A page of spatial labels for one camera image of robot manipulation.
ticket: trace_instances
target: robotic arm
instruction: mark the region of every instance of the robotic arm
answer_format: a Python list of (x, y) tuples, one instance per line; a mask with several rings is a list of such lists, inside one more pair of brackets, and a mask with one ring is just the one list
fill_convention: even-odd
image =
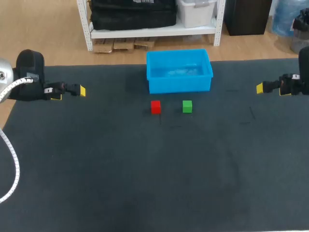
[[(31, 50), (22, 51), (14, 69), (8, 61), (0, 59), (0, 103), (7, 98), (18, 101), (61, 100), (65, 92), (73, 96), (86, 96), (86, 89), (79, 84), (47, 83), (44, 76), (44, 57), (41, 53)], [(1, 129), (0, 137), (7, 144), (15, 163), (15, 180), (11, 189), (3, 197), (0, 196), (0, 203), (2, 203), (17, 188), (20, 167), (15, 150)]]
[(280, 95), (309, 95), (309, 46), (300, 50), (299, 75), (284, 74), (275, 81), (263, 81), (256, 86), (256, 93), (270, 93), (279, 89)]

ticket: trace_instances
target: dark gray mat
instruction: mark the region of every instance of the dark gray mat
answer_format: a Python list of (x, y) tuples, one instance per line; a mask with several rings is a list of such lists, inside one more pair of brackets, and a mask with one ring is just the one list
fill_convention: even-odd
[[(21, 180), (0, 205), (0, 231), (309, 229), (309, 98), (255, 92), (298, 73), (297, 60), (212, 66), (210, 92), (168, 95), (148, 94), (145, 66), (47, 67), (87, 97), (15, 105), (5, 132)], [(0, 150), (3, 195), (14, 170)]]

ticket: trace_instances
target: white wall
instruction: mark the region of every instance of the white wall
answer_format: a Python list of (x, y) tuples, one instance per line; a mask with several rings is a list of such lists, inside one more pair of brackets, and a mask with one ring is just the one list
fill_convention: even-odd
[(274, 15), (277, 3), (278, 3), (278, 0), (272, 0), (269, 15)]

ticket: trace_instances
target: white cable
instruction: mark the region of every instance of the white cable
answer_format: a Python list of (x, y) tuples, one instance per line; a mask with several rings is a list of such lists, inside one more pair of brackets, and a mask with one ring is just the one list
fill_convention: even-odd
[[(2, 93), (0, 93), (0, 102), (16, 86), (21, 85), (21, 84), (28, 84), (28, 83), (32, 83), (32, 82), (33, 82), (33, 79), (31, 79), (31, 78), (21, 78), (21, 79), (14, 81), (7, 88), (5, 88), (4, 91), (2, 91)], [(15, 180), (14, 180), (14, 183), (13, 183), (11, 189), (8, 191), (8, 193), (0, 198), (0, 204), (1, 204), (5, 200), (7, 200), (13, 194), (15, 189), (17, 188), (17, 185), (18, 185), (18, 182), (19, 182), (19, 177), (20, 177), (20, 168), (19, 168), (18, 157), (15, 153), (15, 150), (14, 150), (10, 140), (8, 139), (8, 137), (6, 137), (6, 135), (1, 130), (1, 128), (0, 128), (0, 136), (4, 140), (4, 142), (7, 144), (8, 148), (9, 148), (11, 154), (12, 154), (12, 157), (14, 159), (14, 163), (15, 163)]]

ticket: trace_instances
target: cube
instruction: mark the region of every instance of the cube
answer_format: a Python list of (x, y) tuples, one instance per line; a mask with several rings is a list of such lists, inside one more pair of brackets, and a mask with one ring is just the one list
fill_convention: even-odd
[(151, 101), (151, 113), (153, 115), (161, 114), (161, 102), (160, 101)]
[(183, 113), (192, 113), (192, 101), (183, 101)]

